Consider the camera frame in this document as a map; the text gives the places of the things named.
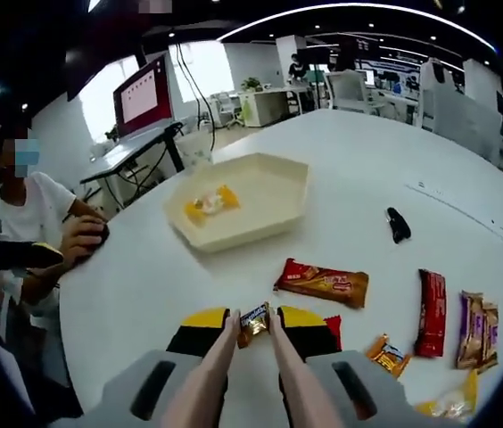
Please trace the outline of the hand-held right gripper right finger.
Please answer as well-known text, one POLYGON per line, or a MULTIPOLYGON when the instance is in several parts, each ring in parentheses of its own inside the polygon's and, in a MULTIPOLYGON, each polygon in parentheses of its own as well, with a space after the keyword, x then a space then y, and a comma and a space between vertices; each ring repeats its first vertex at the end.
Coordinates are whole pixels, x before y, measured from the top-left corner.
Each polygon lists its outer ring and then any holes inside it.
POLYGON ((319 315, 276 311, 279 390, 291 422, 410 422, 399 382, 410 359, 384 334, 366 352, 342 350, 319 315))

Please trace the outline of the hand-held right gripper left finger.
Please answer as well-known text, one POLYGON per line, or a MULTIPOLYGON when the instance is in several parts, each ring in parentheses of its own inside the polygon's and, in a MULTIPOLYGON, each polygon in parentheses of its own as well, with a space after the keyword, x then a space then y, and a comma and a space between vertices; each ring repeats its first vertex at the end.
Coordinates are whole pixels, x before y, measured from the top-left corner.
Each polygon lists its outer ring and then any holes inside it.
POLYGON ((181 323, 165 350, 150 350, 105 384, 81 422, 217 422, 230 367, 230 310, 181 323))

